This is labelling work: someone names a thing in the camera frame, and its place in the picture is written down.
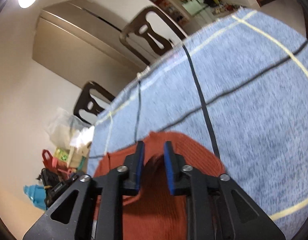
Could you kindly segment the green printed package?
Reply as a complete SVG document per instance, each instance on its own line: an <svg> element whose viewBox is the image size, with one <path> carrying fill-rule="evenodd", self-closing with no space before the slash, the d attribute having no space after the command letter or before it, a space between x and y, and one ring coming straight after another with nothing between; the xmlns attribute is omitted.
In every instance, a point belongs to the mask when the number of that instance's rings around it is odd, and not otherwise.
<svg viewBox="0 0 308 240"><path fill-rule="evenodd" d="M69 159L69 152L62 149L62 148L56 148L54 154L53 154L53 162L56 164L59 161L66 163Z"/></svg>

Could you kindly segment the rust red knit sweater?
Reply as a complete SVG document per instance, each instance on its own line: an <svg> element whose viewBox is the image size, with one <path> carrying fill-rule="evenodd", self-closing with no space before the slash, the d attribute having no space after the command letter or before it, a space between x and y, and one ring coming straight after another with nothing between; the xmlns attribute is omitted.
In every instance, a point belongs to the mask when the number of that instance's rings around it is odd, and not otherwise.
<svg viewBox="0 0 308 240"><path fill-rule="evenodd" d="M202 173L218 177L225 172L221 160L185 134L151 132L144 140L144 168L140 192L123 197L123 239L186 239L185 197L170 195L163 157L164 143Z"/></svg>

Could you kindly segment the dark wooden chair right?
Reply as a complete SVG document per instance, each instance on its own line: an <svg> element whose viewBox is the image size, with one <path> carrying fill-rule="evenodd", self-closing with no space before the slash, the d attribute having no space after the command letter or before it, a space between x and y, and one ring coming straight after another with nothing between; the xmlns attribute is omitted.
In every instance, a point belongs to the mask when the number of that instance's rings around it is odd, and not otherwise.
<svg viewBox="0 0 308 240"><path fill-rule="evenodd" d="M163 22L165 22L165 24L178 36L181 41L186 38L181 30L159 8L151 6L143 9L128 25L123 28L119 39L129 51L131 51L147 66L150 65L148 59L146 59L140 52L138 52L127 42L127 38L130 33L134 33L136 36L145 39L151 49L159 56L164 55L172 49L172 43L156 33L150 22L146 19L147 14L150 12L155 13Z"/></svg>

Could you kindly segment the dark wooden chair left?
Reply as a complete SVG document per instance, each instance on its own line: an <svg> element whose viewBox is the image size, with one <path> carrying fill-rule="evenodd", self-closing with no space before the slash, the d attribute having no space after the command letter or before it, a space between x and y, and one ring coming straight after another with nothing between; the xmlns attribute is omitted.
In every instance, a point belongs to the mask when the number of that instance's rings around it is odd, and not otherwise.
<svg viewBox="0 0 308 240"><path fill-rule="evenodd" d="M84 110L87 113L98 115L101 113L104 108L102 108L96 100L91 96L91 90L96 90L108 101L112 102L115 99L115 96L111 94L108 90L104 89L101 85L94 81L88 81L82 88L82 91L76 101L74 106L73 115L79 118L79 120L90 125L90 122L81 117L79 111Z"/></svg>

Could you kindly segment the red bag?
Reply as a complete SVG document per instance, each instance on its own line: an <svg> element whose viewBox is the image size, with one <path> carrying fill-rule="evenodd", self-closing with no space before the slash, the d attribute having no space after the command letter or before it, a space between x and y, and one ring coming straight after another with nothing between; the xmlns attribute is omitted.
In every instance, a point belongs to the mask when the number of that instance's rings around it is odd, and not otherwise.
<svg viewBox="0 0 308 240"><path fill-rule="evenodd" d="M49 171L61 176L63 179L68 177L68 168L66 162L53 157L52 154L43 149L42 151L43 164Z"/></svg>

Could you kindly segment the white tissue box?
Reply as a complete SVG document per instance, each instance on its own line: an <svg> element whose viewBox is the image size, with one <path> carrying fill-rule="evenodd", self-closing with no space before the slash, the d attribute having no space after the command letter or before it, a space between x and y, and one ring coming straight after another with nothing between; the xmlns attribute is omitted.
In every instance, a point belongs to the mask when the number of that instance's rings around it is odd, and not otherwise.
<svg viewBox="0 0 308 240"><path fill-rule="evenodd" d="M78 168L81 161L89 155L91 142L94 136L95 126L85 127L81 131L75 132L70 140L70 151L67 167Z"/></svg>

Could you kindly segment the white plastic bag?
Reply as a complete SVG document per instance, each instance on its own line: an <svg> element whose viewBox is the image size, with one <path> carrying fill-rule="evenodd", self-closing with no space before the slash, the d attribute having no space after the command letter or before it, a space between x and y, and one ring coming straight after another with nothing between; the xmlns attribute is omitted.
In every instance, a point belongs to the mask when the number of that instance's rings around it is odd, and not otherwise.
<svg viewBox="0 0 308 240"><path fill-rule="evenodd" d="M73 135L86 127L90 127L90 124L83 122L77 116L58 107L56 113L47 124L45 131L50 141L56 147L69 149Z"/></svg>

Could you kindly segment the blue plastic item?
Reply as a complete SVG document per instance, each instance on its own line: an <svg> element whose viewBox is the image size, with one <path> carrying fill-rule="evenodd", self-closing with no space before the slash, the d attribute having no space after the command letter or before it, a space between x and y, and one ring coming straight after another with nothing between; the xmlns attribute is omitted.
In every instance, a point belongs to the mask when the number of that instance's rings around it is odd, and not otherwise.
<svg viewBox="0 0 308 240"><path fill-rule="evenodd" d="M33 205L41 210L46 210L46 192L42 185L25 185L23 192L28 196Z"/></svg>

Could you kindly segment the dark wooden chair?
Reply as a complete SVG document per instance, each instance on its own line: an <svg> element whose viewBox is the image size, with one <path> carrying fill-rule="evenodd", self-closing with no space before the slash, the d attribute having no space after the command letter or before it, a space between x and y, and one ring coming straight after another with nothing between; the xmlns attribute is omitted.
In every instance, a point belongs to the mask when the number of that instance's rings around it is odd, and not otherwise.
<svg viewBox="0 0 308 240"><path fill-rule="evenodd" d="M79 120L90 125L90 122L81 117L79 111L84 110L87 113L98 115L101 113L104 108L102 108L96 100L91 96L91 90L96 90L108 101L112 102L115 99L115 96L111 94L108 90L104 89L101 85L94 81L88 81L82 88L82 91L76 101L74 106L73 115L79 118Z"/></svg>
<svg viewBox="0 0 308 240"><path fill-rule="evenodd" d="M146 19L147 14L150 12L155 13L163 22L165 22L165 24L178 36L181 41L186 38L181 30L159 8L151 6L143 9L128 25L123 28L119 39L129 51L131 51L147 66L150 65L148 59L146 59L140 52L138 52L127 42L127 38L130 33L134 33L136 36L145 39L151 49L159 56L164 55L172 49L172 43L156 33L150 22Z"/></svg>

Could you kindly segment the blue checked table blanket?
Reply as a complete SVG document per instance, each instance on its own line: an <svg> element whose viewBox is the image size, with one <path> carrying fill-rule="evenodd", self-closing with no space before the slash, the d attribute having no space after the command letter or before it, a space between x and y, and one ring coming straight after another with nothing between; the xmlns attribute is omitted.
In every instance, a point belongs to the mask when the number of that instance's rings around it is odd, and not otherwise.
<svg viewBox="0 0 308 240"><path fill-rule="evenodd" d="M150 132L186 134L287 239L308 238L308 40L240 9L185 39L97 117L87 171Z"/></svg>

